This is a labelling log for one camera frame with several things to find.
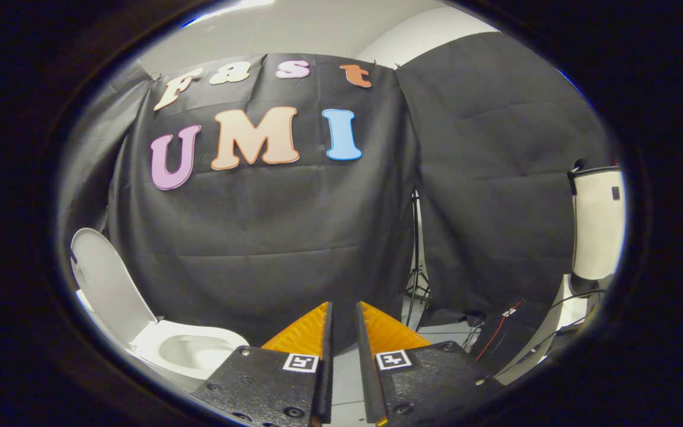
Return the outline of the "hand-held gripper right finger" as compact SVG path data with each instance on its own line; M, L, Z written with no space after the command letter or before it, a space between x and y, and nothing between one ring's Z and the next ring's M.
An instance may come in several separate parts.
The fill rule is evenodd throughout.
M464 425L504 391L454 341L429 343L365 302L358 302L356 311L369 423Z

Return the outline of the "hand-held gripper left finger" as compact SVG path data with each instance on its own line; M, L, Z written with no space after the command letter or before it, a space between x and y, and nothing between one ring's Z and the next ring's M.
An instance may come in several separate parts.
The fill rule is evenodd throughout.
M329 423L333 304L318 305L263 346L239 346L193 397L245 425Z

